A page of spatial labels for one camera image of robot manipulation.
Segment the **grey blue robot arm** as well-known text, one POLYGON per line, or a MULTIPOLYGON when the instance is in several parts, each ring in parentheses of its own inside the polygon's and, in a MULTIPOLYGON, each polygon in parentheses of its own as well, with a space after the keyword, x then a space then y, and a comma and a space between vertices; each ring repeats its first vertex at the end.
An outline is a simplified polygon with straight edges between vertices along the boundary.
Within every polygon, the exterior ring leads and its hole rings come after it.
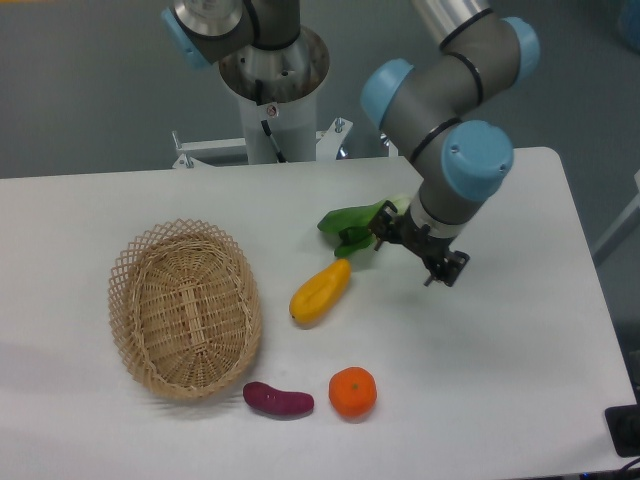
MULTIPOLYGON (((514 149, 498 127, 467 114, 528 77, 540 58, 534 29, 500 18, 485 1, 414 5, 439 47, 419 70, 402 59, 380 66, 360 95, 363 111, 422 177, 406 212, 390 202, 367 227, 381 243, 418 256, 431 281, 453 285, 468 263, 452 242, 500 188, 514 149)), ((330 59, 300 20, 296 1, 176 1, 162 21, 195 68, 216 66, 236 97, 253 164, 316 157, 316 95, 330 59)))

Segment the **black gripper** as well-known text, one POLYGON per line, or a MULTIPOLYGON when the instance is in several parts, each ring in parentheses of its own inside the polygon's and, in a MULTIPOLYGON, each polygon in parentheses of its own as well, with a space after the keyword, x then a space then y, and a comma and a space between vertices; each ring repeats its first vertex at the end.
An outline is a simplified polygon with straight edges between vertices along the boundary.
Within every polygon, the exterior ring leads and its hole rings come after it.
POLYGON ((375 237, 374 250, 379 251, 384 243, 401 244, 417 255, 429 271, 424 285, 442 283, 452 287, 470 260, 461 251, 450 251, 456 237, 439 238, 430 234, 430 227, 418 227, 409 212, 400 216, 396 205, 385 200, 367 226, 375 237))

